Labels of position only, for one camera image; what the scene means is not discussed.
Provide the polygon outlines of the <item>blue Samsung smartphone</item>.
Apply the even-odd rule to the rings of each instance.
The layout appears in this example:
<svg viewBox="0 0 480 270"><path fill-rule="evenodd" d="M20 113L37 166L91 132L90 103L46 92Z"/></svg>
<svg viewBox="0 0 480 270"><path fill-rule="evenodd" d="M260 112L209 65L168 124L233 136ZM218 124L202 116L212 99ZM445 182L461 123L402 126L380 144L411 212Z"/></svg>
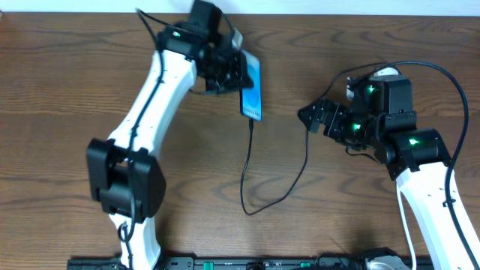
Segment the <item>blue Samsung smartphone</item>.
<svg viewBox="0 0 480 270"><path fill-rule="evenodd" d="M252 79L253 85L241 90L240 112L245 117L261 122L263 110L260 60L246 50L243 50L243 53L247 60L247 73Z"/></svg>

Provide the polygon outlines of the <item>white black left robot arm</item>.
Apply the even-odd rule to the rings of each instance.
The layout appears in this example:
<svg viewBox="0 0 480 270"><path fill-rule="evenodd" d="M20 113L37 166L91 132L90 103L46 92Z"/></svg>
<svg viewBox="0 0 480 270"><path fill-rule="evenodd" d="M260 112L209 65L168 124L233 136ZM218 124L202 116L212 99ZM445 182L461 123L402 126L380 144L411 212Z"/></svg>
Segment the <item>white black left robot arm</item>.
<svg viewBox="0 0 480 270"><path fill-rule="evenodd" d="M121 269L154 269L161 262L155 216L167 182L159 159L164 137L185 95L198 79L213 95L260 86L259 62L242 49L237 28L221 33L227 15L209 1L195 1L185 21L151 34L154 51L142 88L118 127L86 149L93 200L114 223Z"/></svg>

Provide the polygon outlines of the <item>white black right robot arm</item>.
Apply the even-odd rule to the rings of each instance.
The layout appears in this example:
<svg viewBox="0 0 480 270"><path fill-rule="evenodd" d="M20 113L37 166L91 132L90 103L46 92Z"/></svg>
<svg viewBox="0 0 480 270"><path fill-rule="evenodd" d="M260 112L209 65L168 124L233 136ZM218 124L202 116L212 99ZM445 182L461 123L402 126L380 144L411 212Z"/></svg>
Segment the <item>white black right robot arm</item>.
<svg viewBox="0 0 480 270"><path fill-rule="evenodd" d="M461 202L453 159L440 133L417 127L404 75L370 76L347 87L349 106L320 97L298 111L308 131L350 149L372 148L412 209L433 267L478 269L479 238Z"/></svg>

